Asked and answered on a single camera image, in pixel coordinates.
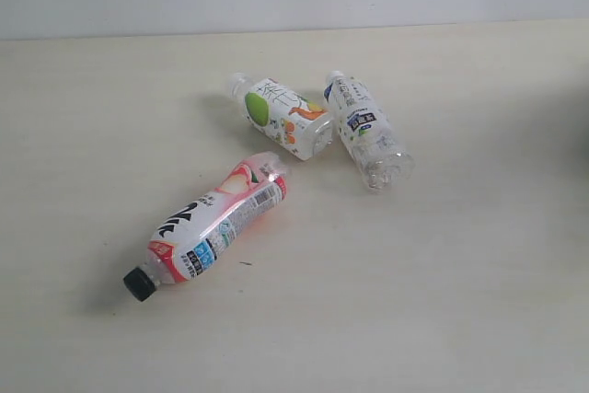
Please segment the green fruit tea bottle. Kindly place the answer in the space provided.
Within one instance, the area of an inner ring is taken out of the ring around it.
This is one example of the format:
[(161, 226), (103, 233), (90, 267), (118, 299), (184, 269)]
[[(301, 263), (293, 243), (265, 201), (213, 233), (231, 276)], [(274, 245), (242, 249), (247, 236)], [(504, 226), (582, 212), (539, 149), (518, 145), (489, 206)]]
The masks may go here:
[(234, 73), (229, 96), (255, 129), (300, 160), (307, 161), (332, 142), (329, 112), (269, 77), (255, 80)]

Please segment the clear blue label bottle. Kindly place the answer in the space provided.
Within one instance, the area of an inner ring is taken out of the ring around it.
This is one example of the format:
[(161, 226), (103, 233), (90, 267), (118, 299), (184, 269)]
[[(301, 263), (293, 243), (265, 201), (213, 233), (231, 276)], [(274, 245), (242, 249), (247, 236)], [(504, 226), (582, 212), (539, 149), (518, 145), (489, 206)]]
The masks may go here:
[(337, 134), (365, 185), (372, 191), (382, 191), (409, 176), (414, 160), (368, 88), (341, 71), (330, 72), (326, 82), (324, 98)]

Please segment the pink peach label bottle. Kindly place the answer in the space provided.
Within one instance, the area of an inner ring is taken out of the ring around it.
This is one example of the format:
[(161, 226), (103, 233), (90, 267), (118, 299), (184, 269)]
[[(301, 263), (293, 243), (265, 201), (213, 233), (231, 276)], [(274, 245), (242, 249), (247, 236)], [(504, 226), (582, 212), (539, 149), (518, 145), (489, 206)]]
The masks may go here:
[(151, 236), (145, 260), (123, 283), (143, 302), (162, 284), (210, 269), (256, 219), (284, 200), (287, 167), (273, 152), (239, 162), (220, 186), (169, 216)]

